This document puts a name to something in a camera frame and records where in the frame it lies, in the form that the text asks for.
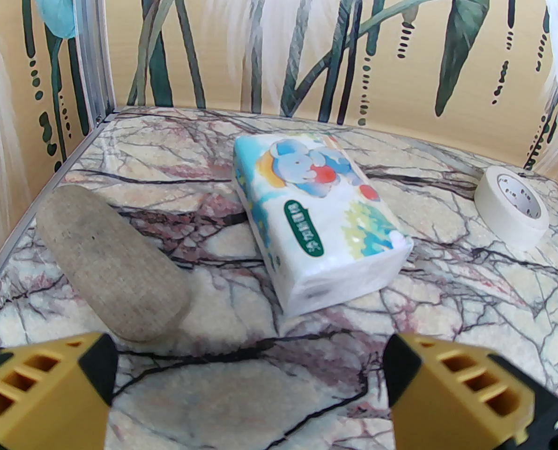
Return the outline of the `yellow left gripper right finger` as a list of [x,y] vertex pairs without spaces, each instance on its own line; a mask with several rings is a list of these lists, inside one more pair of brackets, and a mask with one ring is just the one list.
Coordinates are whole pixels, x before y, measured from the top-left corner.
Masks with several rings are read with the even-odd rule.
[[558,396],[492,349],[396,333],[384,379],[397,450],[558,450]]

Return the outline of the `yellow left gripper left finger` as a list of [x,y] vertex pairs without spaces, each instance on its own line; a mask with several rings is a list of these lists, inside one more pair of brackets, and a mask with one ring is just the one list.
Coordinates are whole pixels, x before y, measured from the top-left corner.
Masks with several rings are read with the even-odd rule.
[[0,450],[102,450],[118,360],[102,332],[0,351]]

